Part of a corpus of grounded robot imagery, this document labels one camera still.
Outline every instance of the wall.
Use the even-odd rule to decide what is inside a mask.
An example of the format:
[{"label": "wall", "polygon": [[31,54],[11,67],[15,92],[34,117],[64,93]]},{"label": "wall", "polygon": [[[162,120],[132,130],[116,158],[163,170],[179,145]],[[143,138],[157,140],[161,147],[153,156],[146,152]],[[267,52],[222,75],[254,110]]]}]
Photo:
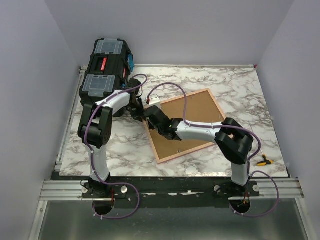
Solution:
[{"label": "wall", "polygon": [[315,227],[320,226],[319,13],[320,1],[295,0],[257,68],[283,158],[300,179]]},{"label": "wall", "polygon": [[138,64],[257,64],[293,0],[45,0],[79,65],[96,39]]},{"label": "wall", "polygon": [[43,0],[0,7],[0,234],[28,239],[79,71]]}]

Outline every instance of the transparent lid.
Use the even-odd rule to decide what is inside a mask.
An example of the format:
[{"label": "transparent lid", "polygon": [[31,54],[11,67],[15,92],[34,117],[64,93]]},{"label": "transparent lid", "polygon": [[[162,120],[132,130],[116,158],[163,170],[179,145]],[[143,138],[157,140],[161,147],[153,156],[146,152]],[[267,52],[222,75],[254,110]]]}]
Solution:
[{"label": "transparent lid", "polygon": [[122,41],[117,39],[105,39],[98,41],[94,50],[95,54],[121,54]]},{"label": "transparent lid", "polygon": [[89,97],[103,97],[104,92],[112,93],[116,76],[87,75],[82,91],[88,91]]}]

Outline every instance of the marble surface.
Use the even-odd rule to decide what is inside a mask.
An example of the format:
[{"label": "marble surface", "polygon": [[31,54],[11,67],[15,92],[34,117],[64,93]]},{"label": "marble surface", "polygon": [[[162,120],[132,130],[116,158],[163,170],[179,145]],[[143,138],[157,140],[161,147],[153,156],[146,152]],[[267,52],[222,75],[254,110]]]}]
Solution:
[{"label": "marble surface", "polygon": [[[255,166],[262,160],[260,152],[251,160],[251,172],[261,170],[273,177],[288,176],[254,68],[136,67],[133,74],[140,73],[149,77],[149,81],[143,87],[143,100],[154,86],[165,82],[177,83],[187,93],[209,88],[225,115],[234,118],[244,128],[251,130],[252,127],[261,139],[262,151],[274,160],[272,165]],[[158,88],[155,94],[161,100],[182,95],[171,85]],[[77,135],[81,114],[82,106],[78,100],[60,176],[89,176],[90,174],[88,153]],[[257,149],[256,141],[253,144],[253,150],[255,149]],[[112,135],[106,150],[107,164],[113,176],[231,176],[231,164],[216,145],[157,164],[143,124],[133,120],[128,112],[123,117],[113,118]]]}]

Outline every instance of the black toolbox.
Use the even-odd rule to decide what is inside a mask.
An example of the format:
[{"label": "black toolbox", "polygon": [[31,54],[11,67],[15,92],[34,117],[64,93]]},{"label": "black toolbox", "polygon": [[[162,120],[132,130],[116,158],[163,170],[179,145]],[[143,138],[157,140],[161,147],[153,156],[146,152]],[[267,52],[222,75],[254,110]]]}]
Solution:
[{"label": "black toolbox", "polygon": [[134,56],[126,41],[105,38],[96,40],[79,89],[81,104],[94,104],[115,90],[124,88],[134,66]]}]

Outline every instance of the corkboard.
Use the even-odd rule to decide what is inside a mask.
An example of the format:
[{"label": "corkboard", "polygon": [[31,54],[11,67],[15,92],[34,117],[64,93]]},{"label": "corkboard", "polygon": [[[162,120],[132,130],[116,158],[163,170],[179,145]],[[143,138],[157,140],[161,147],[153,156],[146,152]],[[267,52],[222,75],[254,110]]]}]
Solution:
[{"label": "corkboard", "polygon": [[[170,118],[182,119],[185,100],[178,96],[161,102],[161,110]],[[210,89],[187,94],[186,119],[192,122],[215,123],[226,118]],[[156,161],[158,164],[190,154],[213,145],[200,140],[167,140],[156,130],[150,130],[144,122]]]}]

